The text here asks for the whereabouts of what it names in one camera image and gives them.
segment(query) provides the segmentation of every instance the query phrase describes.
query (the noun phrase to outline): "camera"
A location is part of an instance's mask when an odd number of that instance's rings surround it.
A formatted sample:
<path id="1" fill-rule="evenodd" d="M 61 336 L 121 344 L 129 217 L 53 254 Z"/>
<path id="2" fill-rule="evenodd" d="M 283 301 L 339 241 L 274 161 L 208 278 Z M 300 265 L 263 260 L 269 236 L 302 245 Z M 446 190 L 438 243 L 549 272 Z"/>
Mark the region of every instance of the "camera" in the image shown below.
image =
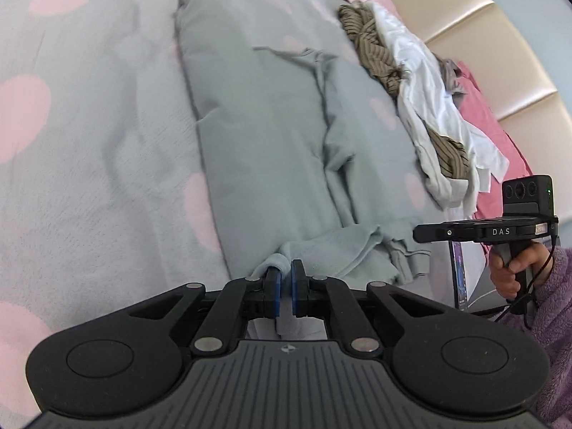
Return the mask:
<path id="1" fill-rule="evenodd" d="M 558 218 L 554 216 L 554 192 L 550 176 L 538 175 L 502 183 L 503 215 L 493 219 L 421 224 L 413 230 L 419 243 L 449 241 L 478 242 L 494 245 L 504 265 L 526 250 L 534 239 L 558 236 Z M 533 283 L 529 268 L 516 274 L 521 288 L 511 311 L 526 313 L 526 302 Z"/>

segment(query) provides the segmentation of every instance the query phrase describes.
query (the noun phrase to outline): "brown striped cloth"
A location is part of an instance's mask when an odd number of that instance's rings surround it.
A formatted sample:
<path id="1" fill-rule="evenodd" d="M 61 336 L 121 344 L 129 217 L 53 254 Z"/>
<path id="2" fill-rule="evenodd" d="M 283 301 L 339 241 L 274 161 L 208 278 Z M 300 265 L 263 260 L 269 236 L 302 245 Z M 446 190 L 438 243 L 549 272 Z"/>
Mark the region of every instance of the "brown striped cloth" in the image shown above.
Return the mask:
<path id="1" fill-rule="evenodd" d="M 375 25 L 375 16 L 368 6 L 361 1 L 343 4 L 338 9 L 338 17 L 345 33 L 354 43 L 361 65 L 371 77 L 377 79 L 385 87 L 394 100 L 399 95 L 399 82 L 403 74 L 396 63 L 391 51 L 385 47 L 379 37 Z M 437 57 L 445 87 L 454 91 L 462 90 L 453 70 L 457 66 L 453 61 L 441 60 Z M 443 137 L 425 125 L 431 143 L 437 152 L 441 173 L 451 179 L 468 179 L 469 160 L 462 143 L 449 137 Z"/>
<path id="2" fill-rule="evenodd" d="M 470 162 L 463 144 L 452 138 L 439 135 L 427 124 L 425 124 L 425 128 L 437 152 L 441 174 L 450 179 L 468 179 Z"/>
<path id="3" fill-rule="evenodd" d="M 361 1 L 354 1 L 341 5 L 338 17 L 345 33 L 354 43 L 361 65 L 371 77 L 381 82 L 395 100 L 399 94 L 401 69 L 379 38 L 374 13 Z"/>

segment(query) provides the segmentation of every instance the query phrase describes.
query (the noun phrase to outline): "logo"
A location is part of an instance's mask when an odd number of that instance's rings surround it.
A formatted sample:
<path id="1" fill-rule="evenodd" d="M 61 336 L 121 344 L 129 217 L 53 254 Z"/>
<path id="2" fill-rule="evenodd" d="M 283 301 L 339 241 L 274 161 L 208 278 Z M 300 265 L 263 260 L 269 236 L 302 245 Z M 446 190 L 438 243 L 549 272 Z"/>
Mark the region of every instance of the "logo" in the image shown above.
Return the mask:
<path id="1" fill-rule="evenodd" d="M 510 227 L 505 227 L 504 229 L 493 229 L 493 236 L 509 236 Z"/>
<path id="2" fill-rule="evenodd" d="M 298 349 L 294 345 L 287 344 L 284 345 L 282 348 L 280 348 L 280 350 L 283 351 L 285 354 L 289 355 Z"/>

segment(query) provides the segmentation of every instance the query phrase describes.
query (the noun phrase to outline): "white shirt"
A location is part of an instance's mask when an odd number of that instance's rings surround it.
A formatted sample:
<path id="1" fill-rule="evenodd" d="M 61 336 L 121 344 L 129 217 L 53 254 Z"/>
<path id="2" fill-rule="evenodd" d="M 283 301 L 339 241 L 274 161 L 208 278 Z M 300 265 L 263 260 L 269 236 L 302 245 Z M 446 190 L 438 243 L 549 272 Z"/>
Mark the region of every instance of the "white shirt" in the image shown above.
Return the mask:
<path id="1" fill-rule="evenodd" d="M 469 216 L 477 210 L 479 192 L 490 191 L 491 174 L 502 182 L 508 159 L 485 133 L 461 117 L 445 90 L 437 59 L 425 44 L 383 6 L 373 1 L 367 4 L 374 12 L 381 40 L 405 70 L 397 106 L 427 175 L 425 186 L 441 208 L 462 205 L 464 215 Z M 471 167 L 468 181 L 442 174 L 423 122 L 439 135 L 463 144 Z"/>

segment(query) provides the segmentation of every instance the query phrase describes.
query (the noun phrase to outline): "pile of clothes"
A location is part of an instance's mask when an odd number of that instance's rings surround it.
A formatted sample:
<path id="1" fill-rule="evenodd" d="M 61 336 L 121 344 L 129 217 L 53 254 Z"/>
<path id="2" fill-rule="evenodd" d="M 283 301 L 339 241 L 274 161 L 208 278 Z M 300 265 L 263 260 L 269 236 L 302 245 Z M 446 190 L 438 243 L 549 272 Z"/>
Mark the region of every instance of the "pile of clothes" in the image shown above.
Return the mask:
<path id="1" fill-rule="evenodd" d="M 391 0 L 347 1 L 340 22 L 361 65 L 396 102 L 427 190 L 455 218 L 501 216 L 501 183 L 532 173 L 467 66 L 431 53 Z"/>

